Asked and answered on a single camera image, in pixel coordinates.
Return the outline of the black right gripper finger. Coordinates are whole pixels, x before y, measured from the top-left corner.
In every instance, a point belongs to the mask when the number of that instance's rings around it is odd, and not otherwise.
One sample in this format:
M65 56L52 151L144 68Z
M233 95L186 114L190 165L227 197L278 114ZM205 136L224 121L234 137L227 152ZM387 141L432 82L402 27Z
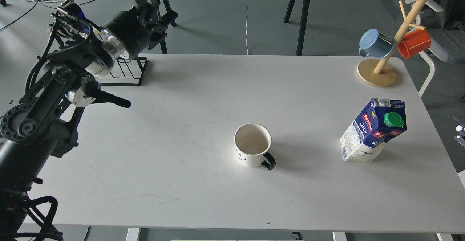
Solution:
M465 124L456 116L452 116L453 120L457 122L457 127L455 128L456 132L458 133L455 135L454 139L463 147L465 146Z

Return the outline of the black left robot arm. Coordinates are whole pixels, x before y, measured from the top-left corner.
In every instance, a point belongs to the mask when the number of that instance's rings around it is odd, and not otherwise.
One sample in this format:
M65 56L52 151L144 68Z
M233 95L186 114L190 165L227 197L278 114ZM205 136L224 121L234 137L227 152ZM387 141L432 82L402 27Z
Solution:
M58 202L52 196L31 199L40 170L50 156L77 147L77 127L85 107L97 103L131 106L129 100L100 89L96 76L111 72L118 58L132 60L166 39L178 14L161 0L132 0L104 26L84 16L74 0L52 14L54 23L44 53L28 76L25 95L1 118L1 240L63 240L53 226Z

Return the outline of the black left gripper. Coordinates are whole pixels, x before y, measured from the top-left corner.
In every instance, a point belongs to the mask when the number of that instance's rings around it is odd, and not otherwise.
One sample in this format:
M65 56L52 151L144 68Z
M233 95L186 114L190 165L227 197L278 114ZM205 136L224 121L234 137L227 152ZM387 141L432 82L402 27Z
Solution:
M166 31L171 24L176 26L175 20L179 16L176 11L170 7L168 0L162 0L166 14L161 16L156 22L150 23L148 27L144 26L139 17L139 9L151 3L155 8L159 8L161 0L131 0L133 6L127 11L121 11L116 14L111 20L104 24L100 30L114 36L122 49L120 57L125 59L133 59L143 49L153 49L160 45L162 51L167 51Z

